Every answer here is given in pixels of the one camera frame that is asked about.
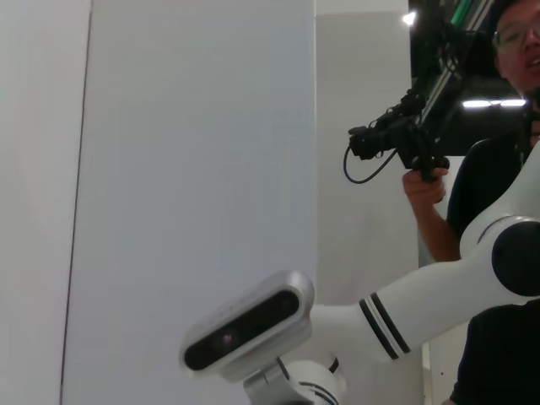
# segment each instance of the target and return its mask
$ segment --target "ceiling light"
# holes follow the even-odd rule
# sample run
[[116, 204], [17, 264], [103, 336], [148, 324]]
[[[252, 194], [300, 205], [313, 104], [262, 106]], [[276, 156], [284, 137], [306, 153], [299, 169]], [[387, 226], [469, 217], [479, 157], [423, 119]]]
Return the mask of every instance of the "ceiling light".
[[415, 18], [416, 18], [416, 12], [413, 11], [413, 12], [403, 16], [403, 22], [410, 26], [410, 25], [414, 24], [414, 19]]
[[491, 106], [491, 103], [487, 100], [468, 100], [463, 101], [465, 108], [485, 108]]
[[500, 105], [503, 107], [523, 107], [525, 105], [525, 101], [522, 99], [503, 100]]

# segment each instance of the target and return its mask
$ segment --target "man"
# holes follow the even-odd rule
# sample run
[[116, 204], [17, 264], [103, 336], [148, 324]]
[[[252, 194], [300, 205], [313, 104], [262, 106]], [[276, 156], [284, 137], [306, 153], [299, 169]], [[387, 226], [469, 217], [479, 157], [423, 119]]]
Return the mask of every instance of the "man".
[[[496, 30], [495, 65], [500, 75], [521, 95], [540, 87], [540, 0], [494, 0], [489, 22]], [[445, 195], [442, 176], [447, 170], [436, 170], [439, 180], [434, 183], [422, 182], [414, 171], [403, 177], [418, 228], [436, 261], [459, 260], [464, 230], [508, 189], [539, 133], [540, 123], [535, 122], [529, 144], [516, 131], [472, 147], [458, 172], [447, 220], [434, 207]], [[539, 343], [540, 300], [475, 316], [448, 403], [540, 404]]]

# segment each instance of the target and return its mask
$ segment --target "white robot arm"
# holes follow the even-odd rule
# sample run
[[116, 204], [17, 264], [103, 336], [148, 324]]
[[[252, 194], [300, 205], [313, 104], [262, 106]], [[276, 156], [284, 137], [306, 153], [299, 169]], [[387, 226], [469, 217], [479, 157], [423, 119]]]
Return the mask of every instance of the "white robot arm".
[[338, 359], [392, 362], [481, 311], [539, 297], [537, 173], [540, 148], [469, 225], [459, 262], [422, 267], [345, 306], [313, 305], [308, 278], [278, 273], [195, 326], [182, 345], [182, 366], [228, 381], [249, 377], [244, 387], [254, 405], [337, 405], [346, 385], [334, 370], [312, 361], [285, 365], [280, 356], [310, 337], [304, 346], [313, 358], [324, 348]]

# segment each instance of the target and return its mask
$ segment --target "eyeglasses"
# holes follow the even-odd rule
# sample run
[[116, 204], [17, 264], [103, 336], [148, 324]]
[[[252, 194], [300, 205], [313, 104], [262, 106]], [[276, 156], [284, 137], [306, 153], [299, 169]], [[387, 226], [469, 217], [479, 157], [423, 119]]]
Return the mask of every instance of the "eyeglasses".
[[501, 51], [516, 51], [523, 45], [529, 30], [540, 39], [540, 18], [534, 19], [531, 23], [513, 23], [496, 32], [494, 44]]

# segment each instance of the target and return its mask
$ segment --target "black t-shirt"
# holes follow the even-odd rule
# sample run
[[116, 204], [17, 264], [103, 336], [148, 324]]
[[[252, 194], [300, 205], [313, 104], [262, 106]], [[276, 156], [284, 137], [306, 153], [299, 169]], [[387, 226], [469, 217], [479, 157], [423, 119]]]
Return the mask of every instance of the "black t-shirt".
[[[517, 137], [473, 146], [448, 208], [461, 239], [467, 226], [510, 187], [521, 170]], [[540, 300], [486, 310], [469, 323], [451, 400], [458, 405], [540, 404]]]

